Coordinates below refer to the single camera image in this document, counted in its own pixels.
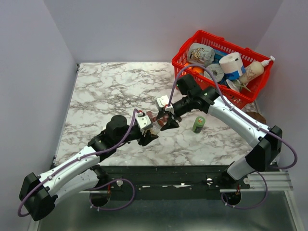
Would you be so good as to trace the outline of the green pill bottle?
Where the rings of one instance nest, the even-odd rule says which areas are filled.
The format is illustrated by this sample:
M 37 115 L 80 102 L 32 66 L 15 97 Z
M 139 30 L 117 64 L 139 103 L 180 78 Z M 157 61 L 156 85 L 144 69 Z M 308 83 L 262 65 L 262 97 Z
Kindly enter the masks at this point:
M 206 122 L 206 120 L 205 120 L 204 117 L 198 116 L 194 121 L 192 131 L 194 133 L 200 133 L 201 130 L 203 129 L 204 125 L 205 125 L 205 122 Z

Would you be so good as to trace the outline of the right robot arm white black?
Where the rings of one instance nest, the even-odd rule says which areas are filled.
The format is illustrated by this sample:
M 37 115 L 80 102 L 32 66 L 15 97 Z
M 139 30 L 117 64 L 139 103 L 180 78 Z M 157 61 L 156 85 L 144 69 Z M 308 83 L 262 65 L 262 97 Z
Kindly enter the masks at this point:
M 177 102 L 169 103 L 169 97 L 166 95 L 155 100 L 159 110 L 157 118 L 168 115 L 161 130 L 178 128 L 181 116 L 196 109 L 224 122 L 252 147 L 250 153 L 231 163 L 222 173 L 221 182 L 224 187 L 231 189 L 243 176 L 268 169 L 282 148 L 282 130 L 278 126 L 269 128 L 255 121 L 226 98 L 221 98 L 214 87 L 201 89 L 189 74 L 177 81 L 177 87 L 183 95 Z

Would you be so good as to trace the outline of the clear pill bottle yellow capsules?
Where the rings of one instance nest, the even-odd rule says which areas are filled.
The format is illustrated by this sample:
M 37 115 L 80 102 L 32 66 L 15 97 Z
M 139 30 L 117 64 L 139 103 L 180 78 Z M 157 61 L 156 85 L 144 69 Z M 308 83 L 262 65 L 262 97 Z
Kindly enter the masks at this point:
M 150 132 L 154 135 L 158 135 L 160 132 L 161 126 L 158 123 L 153 123 L 152 127 L 149 129 Z

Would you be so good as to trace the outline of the red weekly pill organizer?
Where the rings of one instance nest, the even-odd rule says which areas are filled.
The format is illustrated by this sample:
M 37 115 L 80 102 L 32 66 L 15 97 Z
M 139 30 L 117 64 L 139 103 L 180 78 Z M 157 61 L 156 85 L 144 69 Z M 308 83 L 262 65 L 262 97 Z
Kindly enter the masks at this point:
M 165 115 L 160 119 L 156 119 L 156 116 L 152 113 L 152 111 L 147 111 L 146 115 L 148 115 L 152 123 L 157 123 L 160 127 L 163 127 L 167 123 L 168 115 Z

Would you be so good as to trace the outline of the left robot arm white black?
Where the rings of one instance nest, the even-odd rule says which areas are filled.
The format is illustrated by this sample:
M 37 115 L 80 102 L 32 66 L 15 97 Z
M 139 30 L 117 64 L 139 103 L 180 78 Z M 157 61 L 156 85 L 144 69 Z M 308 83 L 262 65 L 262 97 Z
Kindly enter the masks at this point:
M 126 143 L 137 141 L 138 145 L 146 146 L 157 139 L 151 128 L 151 119 L 141 110 L 133 111 L 131 122 L 122 115 L 113 116 L 100 134 L 67 161 L 39 175 L 30 173 L 24 178 L 18 216 L 31 216 L 39 221 L 71 194 L 91 188 L 102 190 L 107 179 L 97 172 L 99 163 Z

